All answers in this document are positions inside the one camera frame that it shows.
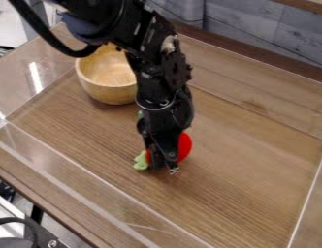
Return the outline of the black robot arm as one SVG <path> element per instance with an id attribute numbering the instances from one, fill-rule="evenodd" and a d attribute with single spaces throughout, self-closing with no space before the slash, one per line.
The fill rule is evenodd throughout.
<path id="1" fill-rule="evenodd" d="M 173 24 L 145 0 L 44 0 L 58 7 L 68 32 L 86 44 L 75 50 L 59 40 L 24 0 L 8 1 L 36 34 L 64 55 L 83 58 L 105 44 L 114 44 L 125 53 L 138 83 L 137 130 L 143 142 L 134 168 L 177 173 L 193 100 L 188 87 L 192 66 Z"/>

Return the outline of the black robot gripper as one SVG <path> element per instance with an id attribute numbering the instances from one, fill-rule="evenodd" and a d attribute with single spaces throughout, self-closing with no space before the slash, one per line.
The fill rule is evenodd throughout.
<path id="1" fill-rule="evenodd" d="M 174 175 L 180 172 L 180 135 L 193 120 L 190 90 L 185 86 L 161 102 L 151 101 L 139 92 L 135 103 L 143 114 L 137 130 L 146 148 L 147 166 L 155 171 L 166 168 Z"/>

